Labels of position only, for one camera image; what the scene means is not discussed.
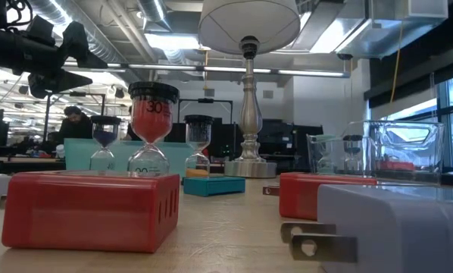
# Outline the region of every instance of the black equipment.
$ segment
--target black equipment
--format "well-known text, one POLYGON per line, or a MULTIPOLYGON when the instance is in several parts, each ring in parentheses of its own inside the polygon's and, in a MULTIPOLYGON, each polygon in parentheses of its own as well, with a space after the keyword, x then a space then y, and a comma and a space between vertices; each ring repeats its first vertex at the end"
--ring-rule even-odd
POLYGON ((40 16, 30 22, 20 22, 25 8, 33 18, 33 9, 27 0, 0 0, 0 67, 12 69, 15 75, 29 72, 33 96, 44 99, 48 94, 46 90, 59 93, 92 83, 87 77, 62 69, 69 57, 77 60, 78 67, 108 68, 107 63, 89 51, 82 24, 70 23, 63 33, 62 45, 57 47, 52 37, 53 24, 40 16), (10 9, 18 13, 18 19, 8 23, 6 14, 10 9), (16 28, 27 24, 26 31, 16 28))

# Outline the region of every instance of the wooden table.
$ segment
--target wooden table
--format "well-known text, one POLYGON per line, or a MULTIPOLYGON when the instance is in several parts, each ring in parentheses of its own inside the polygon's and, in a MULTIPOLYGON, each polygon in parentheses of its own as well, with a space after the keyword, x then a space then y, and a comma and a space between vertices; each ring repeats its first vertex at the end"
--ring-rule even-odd
POLYGON ((0 273, 323 272, 317 262, 292 260, 280 239, 278 197, 262 195, 269 182, 247 180, 245 194, 181 194, 177 229, 153 255, 7 249, 0 211, 0 273))

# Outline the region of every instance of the red box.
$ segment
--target red box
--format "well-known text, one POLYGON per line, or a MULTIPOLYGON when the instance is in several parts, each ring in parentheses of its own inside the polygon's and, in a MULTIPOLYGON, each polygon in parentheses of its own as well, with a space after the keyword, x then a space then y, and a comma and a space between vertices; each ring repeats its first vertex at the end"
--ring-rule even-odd
POLYGON ((321 184, 376 185, 376 179, 323 174, 284 173, 280 175, 280 215, 317 220, 317 190, 321 184))
POLYGON ((153 253, 178 222, 180 176, 28 172, 8 187, 2 244, 153 253))

